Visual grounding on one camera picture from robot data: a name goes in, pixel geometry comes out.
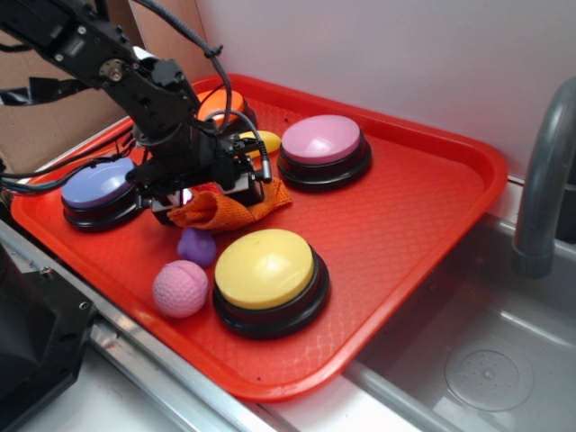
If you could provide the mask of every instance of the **white wall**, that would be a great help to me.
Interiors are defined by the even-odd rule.
[[[483,140],[523,176],[576,75],[574,0],[197,0],[229,73]]]

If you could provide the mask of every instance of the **pink button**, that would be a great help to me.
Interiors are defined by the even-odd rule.
[[[336,162],[360,144],[358,125],[340,115],[317,115],[298,121],[282,136],[288,158],[304,165]]]

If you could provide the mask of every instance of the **purple ball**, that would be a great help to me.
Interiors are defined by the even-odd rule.
[[[216,242],[212,235],[201,229],[186,228],[178,242],[178,255],[206,268],[216,258]]]

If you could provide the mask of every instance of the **sink drain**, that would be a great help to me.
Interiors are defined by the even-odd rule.
[[[534,386],[530,363],[513,346],[495,339],[456,349],[446,363],[445,377],[461,401],[484,411],[511,410]]]

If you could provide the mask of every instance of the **yellow button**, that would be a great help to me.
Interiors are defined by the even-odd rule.
[[[259,130],[258,133],[260,134],[260,138],[264,142],[264,147],[266,147],[266,151],[268,154],[277,151],[280,148],[280,144],[282,144],[282,140],[278,135],[273,132],[269,132],[267,130]],[[254,138],[254,132],[243,132],[239,135],[241,138]],[[248,156],[251,158],[260,158],[260,152],[258,150],[250,151],[247,153]]]
[[[314,260],[306,240],[285,229],[263,229],[224,250],[215,279],[228,302],[259,311],[294,299],[313,272]]]

